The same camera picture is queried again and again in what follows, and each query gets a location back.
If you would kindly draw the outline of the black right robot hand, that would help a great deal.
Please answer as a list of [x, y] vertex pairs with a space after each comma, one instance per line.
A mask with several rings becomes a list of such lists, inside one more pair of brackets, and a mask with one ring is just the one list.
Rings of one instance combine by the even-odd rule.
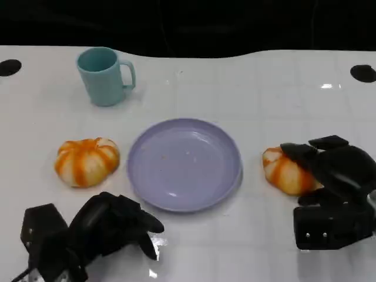
[[375, 160], [366, 151], [337, 135], [280, 147], [333, 195], [359, 206], [368, 204], [367, 197], [375, 190]]

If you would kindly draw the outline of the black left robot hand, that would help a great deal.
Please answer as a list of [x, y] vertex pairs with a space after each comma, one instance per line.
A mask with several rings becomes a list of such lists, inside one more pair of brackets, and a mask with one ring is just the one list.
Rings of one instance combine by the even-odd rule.
[[164, 232], [164, 225], [138, 202], [108, 192], [91, 197], [69, 225], [68, 246], [85, 265], [129, 244], [138, 245], [151, 260], [157, 259], [149, 233]]

